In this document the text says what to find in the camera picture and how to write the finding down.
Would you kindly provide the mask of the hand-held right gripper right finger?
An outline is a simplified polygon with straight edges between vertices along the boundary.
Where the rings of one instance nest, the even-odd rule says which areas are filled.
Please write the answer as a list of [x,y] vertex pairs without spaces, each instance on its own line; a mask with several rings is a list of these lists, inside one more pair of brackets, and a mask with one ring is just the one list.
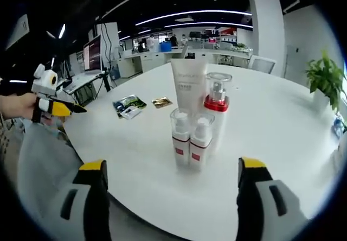
[[237,240],[292,240],[308,223],[299,198],[266,165],[239,158]]

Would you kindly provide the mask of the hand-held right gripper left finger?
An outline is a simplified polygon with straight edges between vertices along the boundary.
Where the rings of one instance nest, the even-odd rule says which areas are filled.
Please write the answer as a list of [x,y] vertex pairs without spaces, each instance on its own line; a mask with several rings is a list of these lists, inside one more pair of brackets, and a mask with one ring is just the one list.
[[55,196],[56,240],[111,240],[106,160],[84,163]]

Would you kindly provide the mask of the person's left hand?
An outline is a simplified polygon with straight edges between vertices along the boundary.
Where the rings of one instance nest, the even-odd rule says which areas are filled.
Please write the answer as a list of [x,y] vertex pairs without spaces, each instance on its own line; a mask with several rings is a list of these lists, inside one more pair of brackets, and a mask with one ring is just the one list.
[[37,96],[33,93],[26,93],[21,96],[12,97],[12,111],[13,117],[32,119],[34,113],[34,106]]

